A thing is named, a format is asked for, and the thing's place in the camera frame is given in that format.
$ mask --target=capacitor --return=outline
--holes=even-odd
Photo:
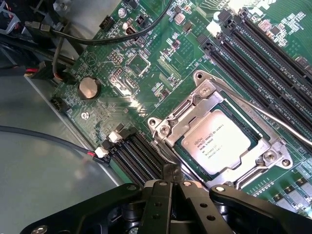
[[[123,23],[122,25],[123,30],[127,30],[128,27],[129,27],[128,23]]]
[[[120,8],[118,10],[118,15],[120,18],[125,18],[127,15],[127,10],[125,8]]]
[[[219,22],[220,22],[220,20],[219,20],[219,15],[220,15],[220,12],[219,12],[219,11],[217,11],[217,12],[214,13],[214,22],[216,22],[216,23],[219,23]]]

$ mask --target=gray metal panel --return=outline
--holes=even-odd
[[[0,77],[0,125],[79,144],[23,77]],[[0,133],[0,139],[0,233],[18,234],[39,219],[115,187],[89,156],[29,136]]]

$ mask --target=black connector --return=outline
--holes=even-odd
[[[60,97],[53,97],[50,102],[58,112],[66,112],[70,109],[67,103]]]
[[[103,22],[99,25],[99,27],[107,33],[115,24],[115,20],[111,16],[106,16]]]
[[[147,18],[145,18],[143,15],[139,15],[136,19],[136,22],[140,28],[145,28],[147,26]]]

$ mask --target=mounting hole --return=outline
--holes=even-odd
[[[209,221],[215,221],[215,217],[212,216],[212,215],[208,215],[208,216],[207,216],[207,219],[208,219]]]
[[[154,126],[155,124],[156,124],[156,121],[153,120],[153,119],[151,119],[151,120],[150,120],[150,125],[151,125],[151,126]]]
[[[160,206],[162,206],[162,203],[161,202],[155,202],[154,206],[160,207]]]
[[[160,219],[160,215],[159,214],[154,214],[154,215],[152,215],[152,218],[153,219]]]

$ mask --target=cable connector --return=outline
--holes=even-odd
[[[46,36],[46,37],[51,37],[52,36],[52,27],[47,24],[43,24],[40,22],[25,22],[25,26],[28,30],[31,30],[34,33],[40,32],[41,35]]]
[[[95,150],[95,153],[96,153],[98,158],[104,158],[109,154],[109,151],[105,150],[102,147],[97,147],[97,149]]]

